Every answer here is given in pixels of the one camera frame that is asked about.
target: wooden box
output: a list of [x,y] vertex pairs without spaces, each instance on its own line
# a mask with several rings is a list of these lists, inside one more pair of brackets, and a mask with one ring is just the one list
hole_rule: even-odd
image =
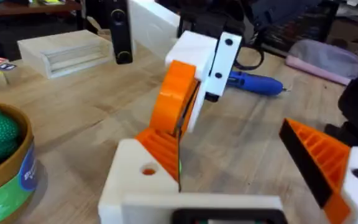
[[87,30],[17,42],[23,63],[47,78],[113,60],[112,43]]

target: wooden table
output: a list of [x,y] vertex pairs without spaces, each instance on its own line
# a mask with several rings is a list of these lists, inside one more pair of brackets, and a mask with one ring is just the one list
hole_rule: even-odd
[[[257,60],[256,52],[241,52],[242,62]],[[21,223],[99,222],[97,204],[117,144],[146,128],[164,78],[163,62],[150,52],[140,49],[135,61],[54,80],[23,68],[0,91],[0,102],[30,117],[40,161],[40,185]],[[278,131],[284,117],[320,130],[341,124],[344,87],[269,54],[254,73],[275,77],[291,92],[267,98],[228,88],[219,102],[206,102],[181,143],[183,191],[279,195],[290,223],[325,223]]]
[[83,29],[81,10],[82,5],[73,0],[67,0],[65,4],[56,6],[46,6],[38,3],[37,0],[34,0],[34,2],[30,3],[28,6],[9,1],[0,3],[0,16],[76,11],[77,26],[79,30]]

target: pink object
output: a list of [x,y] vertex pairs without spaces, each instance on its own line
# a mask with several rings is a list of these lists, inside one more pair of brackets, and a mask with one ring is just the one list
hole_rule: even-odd
[[288,66],[336,83],[348,85],[358,77],[358,56],[315,40],[300,40],[288,53]]
[[349,82],[351,81],[351,79],[349,79],[349,78],[342,77],[340,75],[336,75],[335,73],[325,71],[319,67],[316,67],[309,63],[306,63],[306,62],[304,62],[294,56],[291,56],[291,55],[289,55],[287,57],[285,64],[290,67],[297,68],[299,70],[308,72],[312,75],[316,75],[318,77],[325,78],[327,80],[331,80],[333,82],[340,83],[343,85],[348,85]]

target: black strap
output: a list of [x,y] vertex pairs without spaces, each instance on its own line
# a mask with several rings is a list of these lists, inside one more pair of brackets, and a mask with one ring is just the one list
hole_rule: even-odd
[[255,69],[259,68],[265,60],[265,52],[262,49],[255,47],[255,46],[251,46],[251,45],[243,45],[243,47],[248,47],[248,48],[256,50],[260,54],[260,61],[257,65],[254,65],[254,66],[244,66],[244,65],[240,64],[236,59],[236,61],[234,61],[234,66],[236,68],[238,68],[239,70],[243,70],[243,71],[250,71],[250,70],[255,70]]

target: orange 3d printed part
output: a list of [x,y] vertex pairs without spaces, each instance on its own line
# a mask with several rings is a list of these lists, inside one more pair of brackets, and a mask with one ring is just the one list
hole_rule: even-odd
[[179,182],[179,141],[198,91],[196,67],[173,61],[162,83],[149,127],[136,139]]
[[329,221],[343,223],[351,212],[341,196],[350,147],[291,119],[280,137]]

